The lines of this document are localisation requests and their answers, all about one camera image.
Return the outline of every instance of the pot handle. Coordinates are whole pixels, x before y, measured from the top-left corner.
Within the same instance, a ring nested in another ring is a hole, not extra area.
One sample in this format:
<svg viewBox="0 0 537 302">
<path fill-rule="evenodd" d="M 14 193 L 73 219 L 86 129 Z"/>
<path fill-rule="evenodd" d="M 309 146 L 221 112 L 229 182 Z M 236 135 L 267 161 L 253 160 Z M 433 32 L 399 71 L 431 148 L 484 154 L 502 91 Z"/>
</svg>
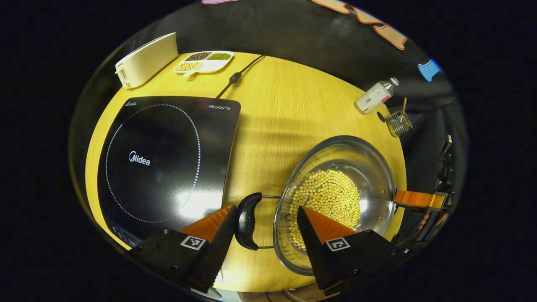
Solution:
<svg viewBox="0 0 537 302">
<path fill-rule="evenodd" d="M 241 246 L 257 250 L 259 246 L 253 241 L 253 230 L 256 228 L 256 217 L 253 211 L 261 201 L 261 192 L 250 194 L 239 203 L 235 218 L 235 239 Z"/>
</svg>

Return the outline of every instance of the black induction cooktop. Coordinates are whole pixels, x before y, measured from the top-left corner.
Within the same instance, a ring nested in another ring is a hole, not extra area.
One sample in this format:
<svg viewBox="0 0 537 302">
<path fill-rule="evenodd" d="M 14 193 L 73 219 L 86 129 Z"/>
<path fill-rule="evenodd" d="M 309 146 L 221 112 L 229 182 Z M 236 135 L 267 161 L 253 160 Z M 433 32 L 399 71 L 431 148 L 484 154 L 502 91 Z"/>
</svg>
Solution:
<svg viewBox="0 0 537 302">
<path fill-rule="evenodd" d="M 106 136 L 97 176 L 107 227 L 130 246 L 222 206 L 241 105 L 201 97 L 137 97 Z"/>
</svg>

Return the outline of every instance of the wooden table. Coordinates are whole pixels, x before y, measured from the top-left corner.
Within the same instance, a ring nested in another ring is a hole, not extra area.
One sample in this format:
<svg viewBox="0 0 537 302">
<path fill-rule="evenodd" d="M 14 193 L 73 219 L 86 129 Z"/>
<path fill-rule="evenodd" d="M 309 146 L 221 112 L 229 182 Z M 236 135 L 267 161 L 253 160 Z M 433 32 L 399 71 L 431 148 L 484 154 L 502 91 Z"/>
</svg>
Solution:
<svg viewBox="0 0 537 302">
<path fill-rule="evenodd" d="M 136 89 L 121 88 L 101 116 L 88 150 L 86 188 L 92 210 L 98 207 L 98 154 L 106 133 L 123 103 L 141 96 L 216 97 L 228 84 L 230 76 L 242 70 L 258 55 L 235 53 L 222 70 L 213 74 L 195 74 L 190 78 L 173 72 L 173 68 L 190 54 L 182 54 L 164 67 L 146 84 Z M 322 71 L 266 56 L 243 73 L 221 98 L 238 101 L 242 108 L 231 152 L 222 207 L 238 205 L 247 195 L 262 192 L 279 196 L 288 177 L 317 143 L 335 135 L 358 136 L 375 146 L 385 157 L 396 186 L 405 190 L 407 179 L 403 150 L 399 138 L 377 116 L 388 115 L 386 106 L 362 116 L 353 102 L 364 92 Z M 257 220 L 253 234 L 259 246 L 271 246 L 272 224 L 277 200 L 263 200 L 255 210 Z M 395 235 L 404 209 L 395 214 L 385 238 Z M 105 226 L 102 214 L 95 219 Z M 115 236 L 106 228 L 110 236 Z M 130 247 L 117 239 L 126 249 Z M 222 265 L 223 282 L 218 289 L 240 292 L 280 291 L 315 282 L 314 277 L 297 275 L 280 264 L 273 249 L 252 251 L 233 238 Z"/>
</svg>

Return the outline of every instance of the power cord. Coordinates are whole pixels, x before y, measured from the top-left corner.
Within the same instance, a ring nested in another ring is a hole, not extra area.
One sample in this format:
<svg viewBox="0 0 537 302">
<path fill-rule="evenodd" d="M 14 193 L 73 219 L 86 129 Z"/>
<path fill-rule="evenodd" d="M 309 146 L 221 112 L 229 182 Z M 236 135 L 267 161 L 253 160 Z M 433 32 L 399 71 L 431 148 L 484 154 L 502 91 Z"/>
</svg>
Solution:
<svg viewBox="0 0 537 302">
<path fill-rule="evenodd" d="M 216 98 L 220 98 L 222 96 L 222 94 L 224 94 L 224 92 L 226 90 L 228 90 L 228 88 L 233 85 L 234 83 L 236 83 L 238 81 L 238 79 L 241 78 L 242 76 L 242 73 L 248 69 L 248 67 L 250 67 L 252 64 L 254 64 L 257 60 L 261 59 L 262 57 L 264 57 L 265 55 L 262 54 L 260 55 L 259 57 L 257 57 L 255 60 L 251 61 L 250 64 L 246 65 L 246 67 L 243 68 L 243 70 L 237 72 L 237 73 L 234 73 L 230 78 L 229 78 L 229 83 L 228 85 L 216 96 Z"/>
</svg>

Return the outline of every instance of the metal utensil holder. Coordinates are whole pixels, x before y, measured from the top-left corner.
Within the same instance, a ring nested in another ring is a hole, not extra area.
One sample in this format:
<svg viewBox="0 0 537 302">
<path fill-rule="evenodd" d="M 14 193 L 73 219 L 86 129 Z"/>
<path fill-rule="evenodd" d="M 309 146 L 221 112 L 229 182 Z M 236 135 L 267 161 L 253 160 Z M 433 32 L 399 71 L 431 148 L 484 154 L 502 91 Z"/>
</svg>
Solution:
<svg viewBox="0 0 537 302">
<path fill-rule="evenodd" d="M 390 129 L 390 133 L 396 138 L 412 129 L 412 123 L 406 112 L 397 111 L 390 114 L 386 118 L 386 123 Z"/>
</svg>

